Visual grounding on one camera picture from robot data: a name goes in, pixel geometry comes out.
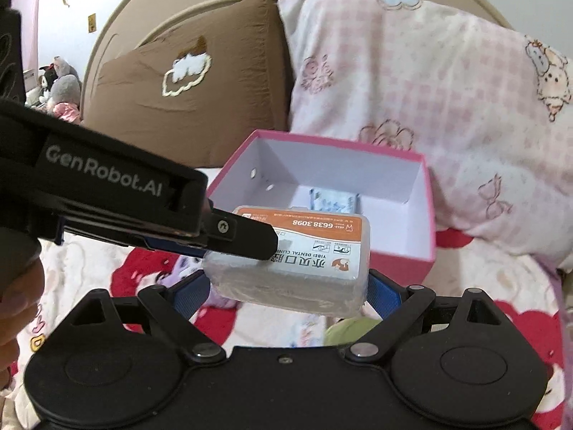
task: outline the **light switch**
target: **light switch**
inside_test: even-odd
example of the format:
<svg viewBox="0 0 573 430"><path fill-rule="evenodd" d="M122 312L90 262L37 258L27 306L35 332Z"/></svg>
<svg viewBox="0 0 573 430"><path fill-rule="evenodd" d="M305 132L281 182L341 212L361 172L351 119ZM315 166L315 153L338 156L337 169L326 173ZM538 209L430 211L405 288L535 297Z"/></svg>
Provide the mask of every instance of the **light switch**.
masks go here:
<svg viewBox="0 0 573 430"><path fill-rule="evenodd" d="M88 16L88 33L96 31L96 14L90 14Z"/></svg>

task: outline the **cartoon character print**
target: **cartoon character print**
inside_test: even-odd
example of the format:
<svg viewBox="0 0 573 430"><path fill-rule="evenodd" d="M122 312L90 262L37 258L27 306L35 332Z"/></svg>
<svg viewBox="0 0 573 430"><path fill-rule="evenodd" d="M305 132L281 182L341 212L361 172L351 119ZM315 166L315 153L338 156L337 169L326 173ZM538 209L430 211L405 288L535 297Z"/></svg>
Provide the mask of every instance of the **cartoon character print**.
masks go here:
<svg viewBox="0 0 573 430"><path fill-rule="evenodd" d="M493 179L477 189L479 196L487 203L485 218L495 219L503 213L511 213L513 205L508 202L498 200L501 194L501 176L496 173Z"/></svg>
<svg viewBox="0 0 573 430"><path fill-rule="evenodd" d="M397 150L411 150L414 132L410 128L403 128L398 121L385 120L377 128L363 127L358 140L366 144L387 145Z"/></svg>
<svg viewBox="0 0 573 430"><path fill-rule="evenodd" d="M301 86L310 94L317 94L332 85L334 71L328 65L327 59L328 56L324 55L321 63L316 60L315 56L304 60Z"/></svg>
<svg viewBox="0 0 573 430"><path fill-rule="evenodd" d="M549 316L537 310L518 314L511 304L496 301L497 306L518 328L545 363L549 381L545 396L532 421L541 430L558 430L563 418L565 373L559 313Z"/></svg>
<svg viewBox="0 0 573 430"><path fill-rule="evenodd" d="M530 40L525 52L538 75L538 99L545 104L549 121L553 123L563 105L571 102L571 85L566 70L568 60L539 40Z"/></svg>
<svg viewBox="0 0 573 430"><path fill-rule="evenodd" d="M110 293L113 297L135 296L140 290L152 284L175 284L179 281L179 274L171 279L171 273L179 260L177 254L163 252L161 250L144 250L135 248L132 250L124 264L113 272L111 277ZM223 345L233 331L237 318L237 308L217 309L203 305L197 312L194 325L205 335L219 345ZM140 325L126 325L126 327L138 333L143 330Z"/></svg>
<svg viewBox="0 0 573 430"><path fill-rule="evenodd" d="M200 36L196 44L181 51L173 62L172 69L163 75L162 95L163 97L176 97L182 92L199 84L211 67L211 56L207 53L207 40ZM171 74L171 81L177 83L187 76L198 76L190 80L187 84L178 87L177 90L168 90L167 80Z"/></svg>
<svg viewBox="0 0 573 430"><path fill-rule="evenodd" d="M376 0L384 9L414 10L422 6L422 0Z"/></svg>

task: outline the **finger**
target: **finger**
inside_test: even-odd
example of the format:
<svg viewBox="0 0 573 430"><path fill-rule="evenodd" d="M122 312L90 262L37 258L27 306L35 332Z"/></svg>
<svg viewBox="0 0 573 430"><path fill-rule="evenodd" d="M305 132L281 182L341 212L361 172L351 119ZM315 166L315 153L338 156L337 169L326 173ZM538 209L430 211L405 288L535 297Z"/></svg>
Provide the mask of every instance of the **finger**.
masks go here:
<svg viewBox="0 0 573 430"><path fill-rule="evenodd" d="M18 315L9 319L0 320L0 346L7 344L14 339L20 331L22 331L38 313L38 306L34 304L28 307Z"/></svg>
<svg viewBox="0 0 573 430"><path fill-rule="evenodd" d="M2 369L0 370L0 390L8 386L10 386L10 370Z"/></svg>
<svg viewBox="0 0 573 430"><path fill-rule="evenodd" d="M37 304L43 293L44 267L41 261L36 260L6 289L0 302L0 319L19 314Z"/></svg>
<svg viewBox="0 0 573 430"><path fill-rule="evenodd" d="M28 307L28 300L23 292L4 294L0 302L0 319L13 317L26 307Z"/></svg>
<svg viewBox="0 0 573 430"><path fill-rule="evenodd" d="M20 355L20 347L18 346L18 341L13 339L8 344L4 344L4 346L0 346L0 370L5 370L13 362L18 360L18 356Z"/></svg>

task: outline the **plush toy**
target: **plush toy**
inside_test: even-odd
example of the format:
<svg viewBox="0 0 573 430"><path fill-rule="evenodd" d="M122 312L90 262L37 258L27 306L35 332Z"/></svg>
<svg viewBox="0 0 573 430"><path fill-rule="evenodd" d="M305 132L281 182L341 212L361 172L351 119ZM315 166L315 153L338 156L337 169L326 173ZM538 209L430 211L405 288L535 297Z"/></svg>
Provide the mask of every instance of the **plush toy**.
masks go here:
<svg viewBox="0 0 573 430"><path fill-rule="evenodd" d="M64 77L67 76L68 74L72 74L76 77L79 85L80 85L80 90L81 90L81 80L80 77L77 75L77 71L75 70L75 68L73 66L70 66L68 64L67 61L65 61L64 58L62 57L54 57L54 70L56 71L56 74L58 75L58 77Z"/></svg>
<svg viewBox="0 0 573 430"><path fill-rule="evenodd" d="M44 75L39 76L39 84L42 90L39 96L39 101L40 103L45 104L50 98L50 90L52 90L54 81L58 79L58 75L56 74L53 64L50 64L49 66L41 66L39 69L44 71Z"/></svg>
<svg viewBox="0 0 573 430"><path fill-rule="evenodd" d="M47 111L68 123L79 124L80 83L73 74L58 78L52 86Z"/></svg>
<svg viewBox="0 0 573 430"><path fill-rule="evenodd" d="M28 90L26 92L26 105L33 106L40 103L40 97L42 96L43 90L44 89L41 85L34 87L32 90Z"/></svg>

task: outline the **cardboard box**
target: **cardboard box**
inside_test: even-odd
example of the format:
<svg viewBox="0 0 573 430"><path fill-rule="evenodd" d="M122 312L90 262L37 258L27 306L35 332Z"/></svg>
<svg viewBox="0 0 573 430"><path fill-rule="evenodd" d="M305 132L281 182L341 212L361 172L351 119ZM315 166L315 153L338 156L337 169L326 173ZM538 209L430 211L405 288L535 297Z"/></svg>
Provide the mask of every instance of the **cardboard box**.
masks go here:
<svg viewBox="0 0 573 430"><path fill-rule="evenodd" d="M30 92L32 89L38 87L38 73L35 69L28 69L24 71L24 89Z"/></svg>
<svg viewBox="0 0 573 430"><path fill-rule="evenodd" d="M430 179L419 153L325 137L256 130L209 187L215 207L310 205L310 189L359 194L370 221L370 267L403 286L422 283L435 260Z"/></svg>

